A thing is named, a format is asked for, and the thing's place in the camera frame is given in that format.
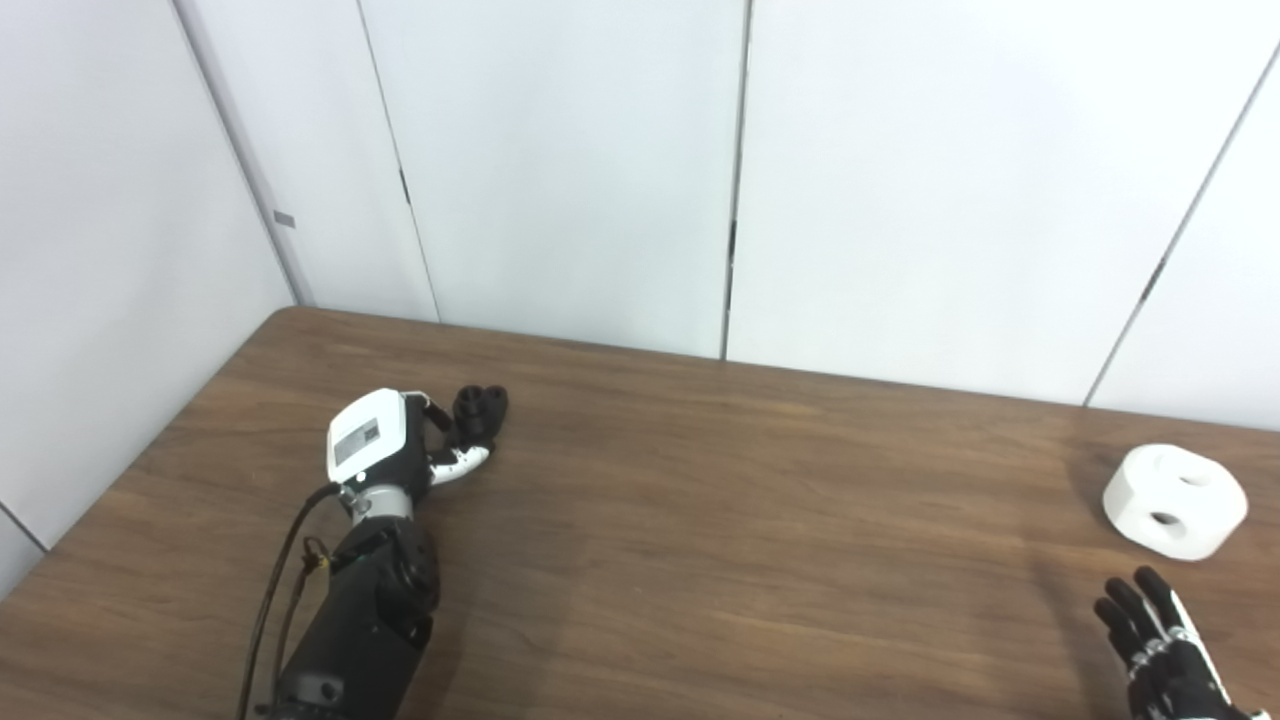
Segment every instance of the robotic hand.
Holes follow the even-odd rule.
[[[1217,667],[1187,615],[1178,593],[1151,568],[1133,577],[1147,596],[1111,578],[1107,597],[1093,611],[1106,623],[1107,639],[1129,673],[1129,711],[1134,720],[1270,720],[1231,705]]]
[[[440,585],[435,544],[413,509],[433,486],[461,478],[494,450],[507,414],[500,387],[465,387],[453,415],[421,392],[374,391],[329,424],[329,486],[306,500],[285,536],[250,641],[237,719],[248,706],[253,665],[271,596],[302,520],[337,495],[352,519],[351,532],[330,555],[311,550],[271,670],[271,701],[259,712],[271,720],[390,720],[431,637]],[[426,421],[444,433],[444,447],[428,450]],[[284,635],[307,574],[329,569],[329,593],[283,670]]]

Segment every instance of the black cable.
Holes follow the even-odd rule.
[[[262,629],[266,626],[266,615],[271,610],[271,598],[275,597],[275,588],[280,584],[280,575],[284,573],[284,562],[289,559],[289,548],[293,547],[293,538],[298,536],[302,521],[307,519],[311,510],[316,505],[320,505],[321,500],[335,495],[340,488],[342,486],[338,483],[328,483],[307,496],[302,501],[302,507],[298,509],[297,516],[293,518],[293,524],[289,525],[288,534],[284,536],[280,555],[275,559],[275,566],[271,568],[271,577],[266,582],[266,591],[262,593],[262,605],[257,609],[257,620],[253,621],[253,632],[248,637],[248,657],[244,660],[244,676],[241,679],[241,696],[236,706],[236,720],[244,720],[244,715],[248,712],[248,693],[253,687],[253,666],[257,665],[257,651],[262,644]]]
[[[284,647],[289,641],[293,612],[297,611],[298,602],[302,600],[302,591],[307,584],[307,578],[311,577],[311,573],[316,568],[325,568],[328,565],[329,548],[325,547],[324,542],[312,536],[302,538],[302,568],[298,569],[298,577],[293,580],[293,592],[289,593],[289,605],[284,607],[284,619],[280,620],[280,635],[275,642],[275,657],[271,660],[271,692],[268,696],[271,698],[271,702],[275,702],[280,682],[280,669],[284,667]]]

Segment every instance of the white wall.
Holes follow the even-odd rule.
[[[1274,67],[1092,405],[1280,430]]]
[[[0,511],[0,598],[18,585],[42,555],[13,519]]]
[[[439,319],[356,0],[174,3],[300,300]]]
[[[756,0],[728,357],[1079,404],[1280,3]]]
[[[51,546],[291,297],[166,3],[0,4],[0,501]]]
[[[445,323],[719,354],[744,0],[366,0]]]

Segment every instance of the wooden table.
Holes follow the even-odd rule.
[[[1280,710],[1276,434],[293,309],[0,605],[4,715],[229,717],[329,419],[375,387],[467,383],[512,410],[422,512],[444,603],[404,719],[1121,719],[1091,603],[1142,562],[1236,700]],[[1152,441],[1249,492],[1203,564],[1101,515]],[[324,507],[310,532],[344,525]]]

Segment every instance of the black robotic finger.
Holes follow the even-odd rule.
[[[1180,603],[1174,600],[1174,588],[1169,587],[1169,583],[1160,577],[1160,573],[1143,565],[1133,574],[1133,579],[1151,601],[1151,605],[1156,607],[1160,621],[1166,630],[1187,626],[1187,619],[1183,616]]]
[[[1164,630],[1156,624],[1155,614],[1147,605],[1147,601],[1138,594],[1138,591],[1130,588],[1129,583],[1120,578],[1111,578],[1105,587],[1107,597],[1115,601],[1120,606],[1120,610],[1124,610],[1125,615],[1129,616],[1142,642],[1149,643],[1166,638]]]
[[[1106,624],[1107,641],[1111,642],[1111,647],[1115,648],[1116,655],[1124,661],[1128,670],[1133,670],[1137,664],[1146,657],[1147,652],[1138,639],[1138,633],[1133,628],[1133,623],[1129,621],[1129,615],[1120,606],[1111,601],[1111,598],[1100,597],[1097,602],[1093,603],[1093,612]]]

